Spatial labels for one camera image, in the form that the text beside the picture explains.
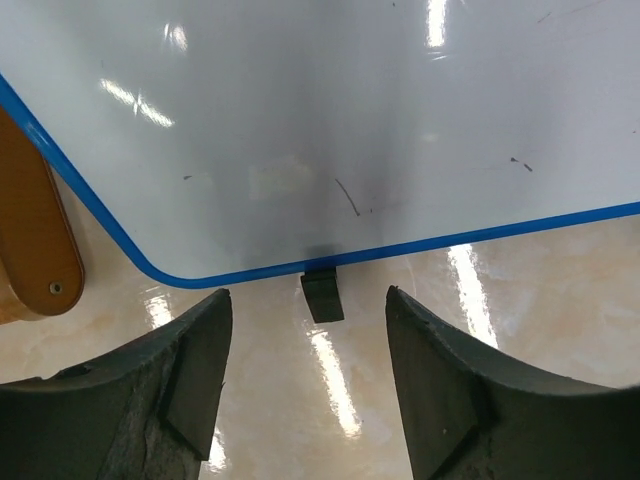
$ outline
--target wooden panel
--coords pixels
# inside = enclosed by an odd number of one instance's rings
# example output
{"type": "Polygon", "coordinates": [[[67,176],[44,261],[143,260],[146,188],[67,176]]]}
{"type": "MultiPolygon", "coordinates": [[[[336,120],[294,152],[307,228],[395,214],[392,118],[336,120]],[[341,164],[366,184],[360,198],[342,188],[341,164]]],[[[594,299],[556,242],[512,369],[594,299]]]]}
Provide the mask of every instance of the wooden panel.
{"type": "MultiPolygon", "coordinates": [[[[82,262],[49,166],[2,109],[0,262],[15,297],[34,313],[58,315],[80,298],[82,262]]],[[[16,308],[2,297],[0,308],[16,308]]]]}
{"type": "Polygon", "coordinates": [[[38,315],[29,310],[13,293],[7,272],[0,261],[0,325],[11,323],[16,320],[38,320],[42,315],[38,315]]]}

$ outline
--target black marker mark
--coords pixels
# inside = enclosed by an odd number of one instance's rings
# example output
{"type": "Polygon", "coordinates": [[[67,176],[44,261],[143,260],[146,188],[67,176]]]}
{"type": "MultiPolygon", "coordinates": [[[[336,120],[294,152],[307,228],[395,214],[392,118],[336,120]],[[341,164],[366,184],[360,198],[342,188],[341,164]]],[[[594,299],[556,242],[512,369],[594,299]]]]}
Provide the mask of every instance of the black marker mark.
{"type": "Polygon", "coordinates": [[[342,189],[342,191],[344,192],[344,194],[347,196],[347,199],[349,200],[349,203],[351,204],[351,206],[353,207],[353,211],[356,213],[356,217],[360,216],[360,212],[358,211],[358,209],[356,208],[356,204],[353,203],[353,200],[351,199],[351,195],[349,195],[349,192],[347,192],[347,189],[344,188],[344,185],[342,185],[342,183],[340,183],[340,180],[338,180],[337,178],[334,178],[334,180],[336,181],[336,183],[338,184],[338,186],[342,189]]]}
{"type": "Polygon", "coordinates": [[[551,12],[547,13],[544,17],[542,17],[540,20],[538,20],[538,23],[544,22],[547,18],[549,18],[550,15],[551,15],[551,12]]]}
{"type": "MultiPolygon", "coordinates": [[[[520,160],[516,160],[515,158],[511,157],[511,161],[514,163],[520,163],[520,160]]],[[[524,168],[526,168],[527,170],[529,170],[530,172],[533,172],[533,168],[531,168],[529,165],[527,165],[526,163],[523,163],[522,166],[524,168]]]]}

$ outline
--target whiteboard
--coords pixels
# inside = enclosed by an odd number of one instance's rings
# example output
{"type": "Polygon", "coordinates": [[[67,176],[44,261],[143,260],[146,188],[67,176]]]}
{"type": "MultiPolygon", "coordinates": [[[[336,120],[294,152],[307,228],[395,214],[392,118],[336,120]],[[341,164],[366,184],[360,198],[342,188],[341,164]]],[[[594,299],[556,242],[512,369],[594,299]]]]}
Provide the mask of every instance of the whiteboard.
{"type": "Polygon", "coordinates": [[[640,2],[5,0],[0,103],[206,287],[640,212],[640,2]]]}

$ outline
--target black plastic bracket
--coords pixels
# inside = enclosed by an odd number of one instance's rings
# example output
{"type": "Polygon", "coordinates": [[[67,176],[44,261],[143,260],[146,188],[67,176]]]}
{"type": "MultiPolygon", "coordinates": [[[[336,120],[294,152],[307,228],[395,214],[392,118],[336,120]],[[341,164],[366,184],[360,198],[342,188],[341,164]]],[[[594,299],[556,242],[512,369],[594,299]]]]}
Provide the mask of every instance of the black plastic bracket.
{"type": "Polygon", "coordinates": [[[314,322],[328,323],[344,320],[335,268],[305,272],[300,281],[314,322]]]}

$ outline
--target scratch on whiteboard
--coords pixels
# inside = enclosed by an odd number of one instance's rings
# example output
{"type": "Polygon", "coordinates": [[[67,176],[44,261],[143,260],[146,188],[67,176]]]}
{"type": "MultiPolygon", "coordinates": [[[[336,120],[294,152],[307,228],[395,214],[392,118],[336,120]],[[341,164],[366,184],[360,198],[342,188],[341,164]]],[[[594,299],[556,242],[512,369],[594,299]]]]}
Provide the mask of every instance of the scratch on whiteboard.
{"type": "Polygon", "coordinates": [[[359,217],[360,216],[360,212],[356,208],[356,204],[353,203],[353,199],[351,198],[351,195],[349,195],[349,192],[347,192],[347,189],[344,188],[344,185],[342,185],[342,183],[340,183],[340,180],[338,180],[337,178],[334,178],[334,180],[336,181],[338,186],[342,189],[344,194],[347,196],[347,200],[349,200],[349,203],[351,204],[351,207],[353,208],[353,211],[355,212],[356,217],[359,217]]]}
{"type": "Polygon", "coordinates": [[[540,20],[538,20],[538,23],[542,23],[544,22],[547,18],[549,18],[551,16],[551,12],[547,13],[544,17],[542,17],[540,20]]]}
{"type": "Polygon", "coordinates": [[[595,7],[601,3],[604,3],[605,0],[598,0],[597,2],[588,3],[587,5],[583,5],[582,7],[574,8],[570,12],[567,12],[566,15],[571,15],[572,13],[578,13],[582,10],[586,10],[587,8],[595,7]]]}

